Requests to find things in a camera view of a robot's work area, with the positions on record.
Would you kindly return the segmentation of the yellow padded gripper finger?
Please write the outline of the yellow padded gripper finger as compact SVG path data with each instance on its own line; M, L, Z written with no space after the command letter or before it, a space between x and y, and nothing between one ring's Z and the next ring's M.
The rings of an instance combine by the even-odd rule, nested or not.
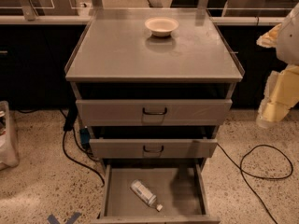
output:
M299 66L289 64L283 71L272 71L264 89L256 123L270 128L282 121L299 103Z

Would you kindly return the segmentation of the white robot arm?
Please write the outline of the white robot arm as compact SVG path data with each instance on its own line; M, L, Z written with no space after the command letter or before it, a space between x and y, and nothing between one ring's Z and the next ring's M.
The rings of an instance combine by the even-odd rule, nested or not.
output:
M282 23L261 35L257 44L275 48L277 58L287 64L281 72L271 72L258 109L257 125L270 128L299 103L299 4Z

